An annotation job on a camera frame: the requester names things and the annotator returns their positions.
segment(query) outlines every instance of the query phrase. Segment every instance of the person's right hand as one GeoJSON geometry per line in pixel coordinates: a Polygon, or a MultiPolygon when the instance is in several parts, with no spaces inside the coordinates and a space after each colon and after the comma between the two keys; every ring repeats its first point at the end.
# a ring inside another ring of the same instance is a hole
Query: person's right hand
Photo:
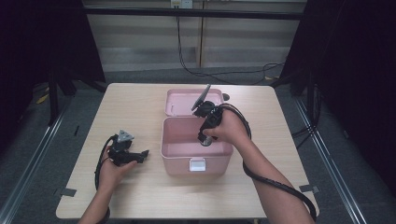
{"type": "Polygon", "coordinates": [[[207,136],[216,136],[224,142],[228,142],[235,147],[249,140],[247,130],[242,120],[234,112],[223,110],[221,124],[213,129],[203,130],[207,136]]]}

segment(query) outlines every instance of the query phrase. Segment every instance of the pink storage box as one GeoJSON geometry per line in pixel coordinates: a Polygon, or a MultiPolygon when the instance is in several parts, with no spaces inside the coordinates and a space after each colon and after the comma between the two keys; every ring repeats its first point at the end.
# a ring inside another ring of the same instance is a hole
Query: pink storage box
{"type": "MultiPolygon", "coordinates": [[[[227,170],[233,146],[213,140],[209,147],[203,147],[197,139],[205,119],[195,117],[191,108],[203,91],[168,91],[161,153],[169,175],[221,175],[227,170]]],[[[209,90],[205,99],[215,105],[223,103],[222,93],[216,89],[209,90]]]]}

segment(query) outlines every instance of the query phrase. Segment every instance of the wooden table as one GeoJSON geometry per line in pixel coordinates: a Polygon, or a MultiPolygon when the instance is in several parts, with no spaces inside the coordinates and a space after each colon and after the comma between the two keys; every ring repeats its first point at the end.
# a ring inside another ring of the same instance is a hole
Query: wooden table
{"type": "MultiPolygon", "coordinates": [[[[235,150],[221,176],[168,175],[161,154],[166,93],[171,89],[204,89],[205,85],[111,84],[99,107],[67,184],[74,197],[63,196],[59,218],[80,218],[95,187],[93,172],[105,141],[120,129],[134,135],[133,152],[149,149],[148,158],[121,182],[111,203],[111,217],[130,219],[265,217],[252,180],[235,150]]],[[[249,122],[252,139],[291,184],[308,185],[274,89],[259,86],[212,86],[231,96],[228,103],[249,122]]],[[[317,206],[311,191],[305,195],[317,206]]]]}

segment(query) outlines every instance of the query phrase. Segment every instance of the white wall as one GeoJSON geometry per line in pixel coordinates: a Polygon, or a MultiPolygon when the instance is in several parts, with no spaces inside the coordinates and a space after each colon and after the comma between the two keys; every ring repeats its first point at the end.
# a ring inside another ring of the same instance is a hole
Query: white wall
{"type": "MultiPolygon", "coordinates": [[[[170,7],[170,0],[85,0],[84,4],[170,7]]],[[[220,10],[302,12],[304,6],[304,0],[193,1],[194,8],[220,10]]],[[[181,67],[175,17],[89,15],[89,20],[105,72],[181,67]]],[[[297,26],[297,21],[180,18],[183,59],[188,67],[281,63],[297,26]]]]}

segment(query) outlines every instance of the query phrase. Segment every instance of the black cord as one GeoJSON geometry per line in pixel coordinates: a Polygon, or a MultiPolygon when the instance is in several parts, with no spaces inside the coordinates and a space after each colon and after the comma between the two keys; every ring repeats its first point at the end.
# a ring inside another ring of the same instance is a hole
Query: black cord
{"type": "Polygon", "coordinates": [[[248,167],[245,165],[245,163],[243,162],[243,167],[244,167],[244,171],[245,174],[247,174],[248,176],[250,176],[251,178],[262,182],[263,184],[267,184],[267,185],[271,185],[277,189],[282,189],[284,191],[286,191],[287,193],[299,198],[301,201],[303,201],[306,206],[308,206],[309,209],[309,214],[311,215],[311,217],[314,219],[314,221],[317,220],[317,210],[315,208],[315,206],[312,204],[312,202],[305,196],[303,195],[300,191],[291,188],[285,184],[279,183],[275,180],[266,178],[266,177],[262,177],[259,175],[254,174],[253,172],[251,172],[248,167]]]}
{"type": "Polygon", "coordinates": [[[98,163],[97,163],[97,165],[96,165],[96,170],[95,170],[95,179],[94,179],[94,181],[95,181],[95,188],[96,188],[96,189],[98,189],[98,187],[99,187],[100,170],[101,170],[101,168],[102,168],[103,162],[105,162],[105,160],[102,161],[103,154],[105,153],[105,150],[106,150],[106,148],[107,148],[107,145],[108,145],[108,143],[109,143],[111,140],[113,140],[113,141],[114,141],[114,140],[117,140],[117,135],[115,134],[115,135],[113,135],[113,136],[111,136],[111,137],[109,137],[109,138],[107,139],[107,141],[105,142],[105,145],[104,145],[103,148],[102,148],[102,152],[100,153],[99,161],[98,161],[98,163]]]}
{"type": "MultiPolygon", "coordinates": [[[[235,115],[237,115],[238,118],[240,118],[240,119],[242,120],[242,123],[245,125],[245,128],[246,128],[246,130],[247,130],[247,135],[248,135],[249,138],[251,139],[251,130],[250,130],[250,127],[249,127],[249,125],[248,125],[248,122],[246,121],[246,119],[245,119],[245,117],[242,115],[242,113],[241,113],[235,106],[230,105],[230,104],[221,104],[221,105],[219,105],[219,108],[227,109],[227,110],[230,110],[230,111],[232,111],[233,113],[235,113],[235,115]]],[[[287,193],[289,193],[289,194],[291,194],[291,195],[293,195],[293,196],[299,198],[301,201],[303,201],[303,202],[308,206],[309,214],[310,214],[311,217],[314,219],[314,221],[316,221],[316,219],[317,219],[317,210],[316,210],[315,206],[314,206],[314,205],[312,204],[312,202],[311,202],[305,195],[303,195],[300,191],[298,191],[298,190],[296,190],[296,189],[294,189],[294,188],[291,188],[291,187],[289,187],[289,186],[287,186],[287,185],[285,185],[285,184],[279,183],[279,182],[277,182],[277,181],[275,181],[275,180],[272,180],[272,179],[269,179],[269,178],[266,178],[266,177],[263,177],[263,176],[259,176],[259,175],[254,174],[252,171],[250,171],[250,170],[248,169],[248,167],[246,166],[246,164],[245,164],[244,161],[243,161],[242,165],[243,165],[245,174],[247,174],[247,175],[250,176],[251,178],[253,178],[253,179],[257,180],[257,181],[260,181],[260,182],[262,182],[263,184],[268,184],[268,185],[271,185],[271,186],[273,186],[273,187],[275,187],[275,188],[282,189],[282,190],[284,190],[285,192],[287,192],[287,193]]]]}
{"type": "Polygon", "coordinates": [[[293,138],[300,137],[306,133],[308,133],[308,136],[305,137],[305,139],[296,147],[297,149],[300,148],[300,146],[303,145],[303,143],[309,138],[309,136],[314,132],[317,127],[318,127],[318,122],[320,118],[320,112],[321,112],[321,104],[322,104],[322,96],[318,90],[318,86],[315,86],[315,111],[314,111],[314,118],[311,120],[311,123],[308,127],[302,128],[300,131],[293,133],[291,136],[293,138]]]}
{"type": "Polygon", "coordinates": [[[186,70],[186,71],[187,71],[188,73],[190,73],[191,75],[194,75],[194,76],[197,76],[197,77],[212,77],[212,78],[214,78],[214,79],[217,80],[217,81],[221,81],[221,82],[224,82],[224,83],[227,83],[227,84],[231,84],[231,85],[240,85],[240,84],[238,84],[238,83],[233,83],[233,82],[230,82],[230,81],[227,81],[227,80],[218,78],[218,77],[216,77],[216,76],[219,76],[219,75],[228,75],[228,74],[254,74],[254,73],[261,73],[261,72],[263,72],[263,77],[262,77],[260,80],[255,81],[255,82],[250,83],[250,84],[244,84],[244,85],[257,85],[257,84],[261,83],[261,82],[265,79],[265,77],[266,77],[265,71],[268,71],[268,70],[270,70],[270,69],[273,69],[273,68],[275,68],[275,67],[278,67],[278,66],[280,66],[280,65],[285,64],[285,63],[268,63],[268,64],[264,65],[264,66],[262,67],[261,70],[246,71],[246,72],[221,72],[221,73],[212,73],[212,74],[201,73],[201,72],[193,72],[193,71],[191,71],[189,68],[187,68],[187,66],[186,66],[186,64],[184,63],[184,60],[183,60],[183,53],[182,53],[182,51],[181,51],[180,18],[179,18],[179,17],[177,17],[177,42],[178,42],[178,45],[177,45],[177,46],[178,46],[178,58],[179,58],[179,60],[180,60],[181,66],[184,68],[184,70],[186,70]]]}

